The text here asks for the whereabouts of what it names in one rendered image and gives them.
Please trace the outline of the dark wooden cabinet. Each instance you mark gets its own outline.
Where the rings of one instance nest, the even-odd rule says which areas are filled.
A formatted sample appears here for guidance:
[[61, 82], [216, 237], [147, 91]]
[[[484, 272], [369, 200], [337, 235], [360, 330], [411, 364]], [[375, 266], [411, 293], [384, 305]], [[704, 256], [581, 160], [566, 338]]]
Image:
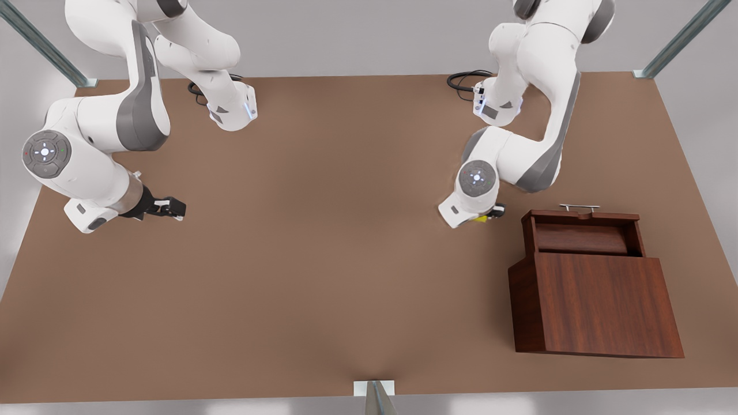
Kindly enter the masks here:
[[658, 258], [536, 252], [508, 273], [518, 352], [684, 357]]

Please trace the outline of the silver frame post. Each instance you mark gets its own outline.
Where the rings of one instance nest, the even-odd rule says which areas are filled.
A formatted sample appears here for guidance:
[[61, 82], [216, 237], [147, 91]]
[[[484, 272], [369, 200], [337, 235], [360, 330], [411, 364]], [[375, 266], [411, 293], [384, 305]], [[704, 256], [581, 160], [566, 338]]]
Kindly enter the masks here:
[[397, 415], [390, 399], [395, 396], [394, 380], [354, 381], [353, 396], [366, 398], [364, 415]]
[[87, 78], [9, 0], [0, 0], [0, 17], [76, 88], [95, 88], [98, 79]]
[[708, 0], [644, 69], [635, 69], [632, 72], [634, 78], [654, 79], [731, 2], [733, 0]]

